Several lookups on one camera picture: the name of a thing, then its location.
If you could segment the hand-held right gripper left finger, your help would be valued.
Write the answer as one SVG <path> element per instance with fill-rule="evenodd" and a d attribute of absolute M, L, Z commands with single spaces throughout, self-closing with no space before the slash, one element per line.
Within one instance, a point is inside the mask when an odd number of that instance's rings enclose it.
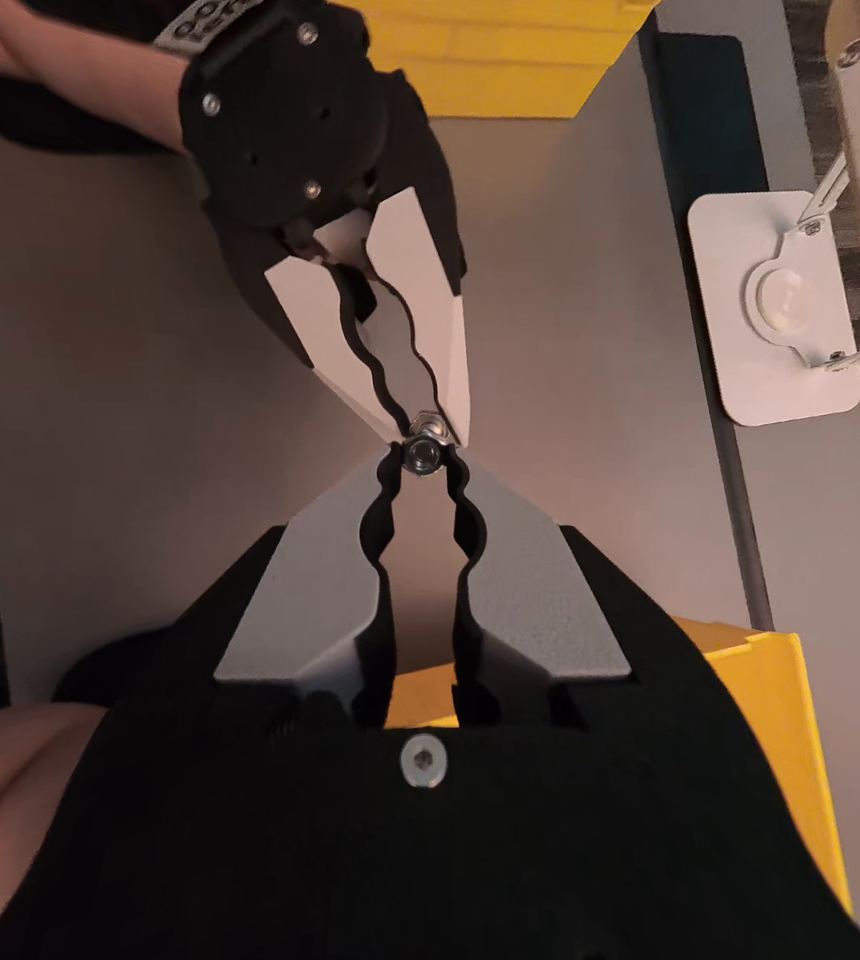
<path fill-rule="evenodd" d="M 397 673 L 389 577 L 402 445 L 356 467 L 286 526 L 216 666 L 224 684 L 334 695 L 358 724 L 384 724 Z"/>

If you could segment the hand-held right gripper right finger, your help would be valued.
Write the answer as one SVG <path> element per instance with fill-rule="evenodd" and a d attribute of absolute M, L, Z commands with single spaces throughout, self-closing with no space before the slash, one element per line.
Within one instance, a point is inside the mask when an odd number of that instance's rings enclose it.
<path fill-rule="evenodd" d="M 632 668 L 563 528 L 455 448 L 445 455 L 460 570 L 452 648 L 459 724 L 550 724 L 569 686 Z"/>

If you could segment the person's left forearm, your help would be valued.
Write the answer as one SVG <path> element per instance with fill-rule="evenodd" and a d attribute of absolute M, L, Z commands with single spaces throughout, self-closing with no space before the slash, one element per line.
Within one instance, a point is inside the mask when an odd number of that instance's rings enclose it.
<path fill-rule="evenodd" d="M 36 83 L 181 156 L 186 70 L 179 56 L 0 1 L 0 76 Z"/>

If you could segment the yellow plastic bin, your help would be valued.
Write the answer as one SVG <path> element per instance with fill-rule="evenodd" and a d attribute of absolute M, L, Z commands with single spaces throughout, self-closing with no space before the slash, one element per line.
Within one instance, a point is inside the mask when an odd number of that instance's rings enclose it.
<path fill-rule="evenodd" d="M 428 114 L 570 119 L 658 1 L 361 1 L 369 53 Z"/>
<path fill-rule="evenodd" d="M 724 685 L 753 732 L 780 788 L 796 831 L 847 916 L 856 918 L 808 669 L 796 633 L 758 630 L 674 616 Z M 383 730 L 459 727 L 453 662 L 394 678 Z M 633 811 L 620 846 L 642 861 L 659 818 Z"/>

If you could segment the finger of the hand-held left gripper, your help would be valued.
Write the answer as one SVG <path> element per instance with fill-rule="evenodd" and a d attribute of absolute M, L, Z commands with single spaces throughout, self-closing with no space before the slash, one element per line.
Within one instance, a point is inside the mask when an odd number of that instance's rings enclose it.
<path fill-rule="evenodd" d="M 402 443 L 409 422 L 361 337 L 344 278 L 328 265 L 287 256 L 265 279 L 316 377 L 385 443 Z"/>
<path fill-rule="evenodd" d="M 364 252 L 376 280 L 407 314 L 412 353 L 431 379 L 451 441 L 466 447 L 472 403 L 463 296 L 451 287 L 416 188 L 377 204 Z"/>

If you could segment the steel hex bolt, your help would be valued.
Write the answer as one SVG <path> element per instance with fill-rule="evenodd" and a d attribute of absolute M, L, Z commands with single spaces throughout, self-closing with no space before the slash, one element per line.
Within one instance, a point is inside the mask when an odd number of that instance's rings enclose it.
<path fill-rule="evenodd" d="M 417 477 L 435 474 L 444 464 L 447 446 L 441 438 L 433 434 L 413 435 L 401 445 L 402 466 Z"/>

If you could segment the white metal stand base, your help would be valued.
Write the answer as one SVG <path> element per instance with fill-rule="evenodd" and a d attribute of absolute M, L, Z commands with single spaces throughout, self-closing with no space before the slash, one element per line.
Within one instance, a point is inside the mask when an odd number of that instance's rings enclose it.
<path fill-rule="evenodd" d="M 860 349 L 832 230 L 849 181 L 839 153 L 813 194 L 705 194 L 689 208 L 716 378 L 737 426 L 846 413 L 860 403 Z"/>

